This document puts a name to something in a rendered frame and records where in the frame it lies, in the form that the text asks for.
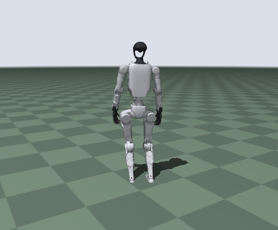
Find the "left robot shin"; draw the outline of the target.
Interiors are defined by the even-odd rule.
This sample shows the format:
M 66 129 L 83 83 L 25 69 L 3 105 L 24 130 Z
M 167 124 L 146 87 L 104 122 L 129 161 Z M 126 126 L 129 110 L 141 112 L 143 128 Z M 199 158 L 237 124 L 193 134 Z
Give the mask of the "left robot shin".
M 133 151 L 132 152 L 127 151 L 127 143 L 125 143 L 125 153 L 126 153 L 126 163 L 127 163 L 128 169 L 129 169 L 130 181 L 131 181 L 131 178 L 134 181 L 134 175 L 133 175 L 134 155 L 133 155 Z

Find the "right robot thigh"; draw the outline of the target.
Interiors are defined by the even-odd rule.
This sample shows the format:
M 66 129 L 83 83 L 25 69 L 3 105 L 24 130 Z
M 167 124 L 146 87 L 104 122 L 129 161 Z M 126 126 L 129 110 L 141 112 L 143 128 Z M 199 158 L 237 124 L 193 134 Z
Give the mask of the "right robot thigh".
M 146 117 L 144 118 L 144 142 L 143 149 L 146 151 L 151 150 L 152 131 L 154 127 L 155 113 L 151 109 L 146 109 Z

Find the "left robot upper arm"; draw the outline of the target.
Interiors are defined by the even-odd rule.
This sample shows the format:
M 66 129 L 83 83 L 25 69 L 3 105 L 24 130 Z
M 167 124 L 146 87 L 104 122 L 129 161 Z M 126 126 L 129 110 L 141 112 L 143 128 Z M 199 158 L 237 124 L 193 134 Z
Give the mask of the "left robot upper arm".
M 117 76 L 117 86 L 116 86 L 116 92 L 122 93 L 123 92 L 123 82 L 125 79 L 125 74 L 128 72 L 129 70 L 129 64 L 124 64 L 121 65 L 119 67 L 119 72 L 118 72 L 118 76 Z

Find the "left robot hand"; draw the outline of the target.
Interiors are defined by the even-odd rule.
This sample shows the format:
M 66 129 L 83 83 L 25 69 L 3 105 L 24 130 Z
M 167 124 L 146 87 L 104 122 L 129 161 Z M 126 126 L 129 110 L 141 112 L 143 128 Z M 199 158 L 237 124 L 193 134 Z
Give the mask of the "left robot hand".
M 113 110 L 113 121 L 114 121 L 114 123 L 115 123 L 115 124 L 120 123 L 120 122 L 119 122 L 120 120 L 117 118 L 117 116 L 120 117 L 120 115 L 117 113 L 118 109 L 116 109 L 116 106 L 113 106 L 113 107 L 112 107 L 112 110 Z

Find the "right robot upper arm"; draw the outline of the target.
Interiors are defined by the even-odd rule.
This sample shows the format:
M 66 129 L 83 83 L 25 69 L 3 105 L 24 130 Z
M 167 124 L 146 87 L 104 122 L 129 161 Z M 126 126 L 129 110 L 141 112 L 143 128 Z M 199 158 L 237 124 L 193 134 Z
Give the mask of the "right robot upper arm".
M 153 92 L 154 94 L 158 94 L 162 92 L 160 70 L 156 66 L 151 66 L 151 67 L 152 67 L 153 80 L 155 84 L 155 87 L 153 88 Z

